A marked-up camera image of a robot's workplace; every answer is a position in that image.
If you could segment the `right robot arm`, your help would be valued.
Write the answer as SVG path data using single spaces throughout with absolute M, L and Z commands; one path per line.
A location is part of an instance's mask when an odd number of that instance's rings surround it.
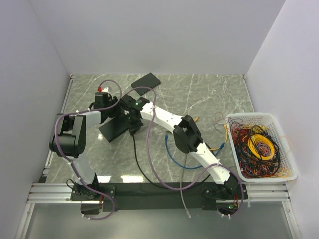
M 155 102 L 151 102 L 142 97 L 135 100 L 129 95 L 124 95 L 120 99 L 120 105 L 123 110 L 129 112 L 134 121 L 140 119 L 150 121 L 146 136 L 147 157 L 153 174 L 163 187 L 174 191 L 182 191 L 191 188 L 200 178 L 197 177 L 194 182 L 182 188 L 169 186 L 160 179 L 153 166 L 149 146 L 150 131 L 154 123 L 171 132 L 176 147 L 181 152 L 190 154 L 194 157 L 203 166 L 204 172 L 209 172 L 214 182 L 220 185 L 219 193 L 223 198 L 232 198 L 236 194 L 238 188 L 240 188 L 241 197 L 244 197 L 243 186 L 240 179 L 236 174 L 224 167 L 216 156 L 213 155 L 203 140 L 201 132 L 191 116 L 185 115 L 182 117 L 175 115 L 157 107 Z

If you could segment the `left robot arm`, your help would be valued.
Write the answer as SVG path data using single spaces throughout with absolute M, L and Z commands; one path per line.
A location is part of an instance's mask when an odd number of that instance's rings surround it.
M 84 155 L 87 128 L 102 124 L 117 114 L 119 99 L 109 93 L 96 93 L 95 101 L 84 111 L 57 114 L 52 129 L 49 149 L 62 157 L 75 175 L 77 187 L 83 187 L 83 195 L 94 200 L 100 187 L 96 173 Z

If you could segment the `black network switch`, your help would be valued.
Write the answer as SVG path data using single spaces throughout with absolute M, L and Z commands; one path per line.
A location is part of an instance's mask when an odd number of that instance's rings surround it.
M 115 117 L 99 127 L 100 133 L 108 142 L 112 142 L 127 130 L 127 120 L 122 116 Z

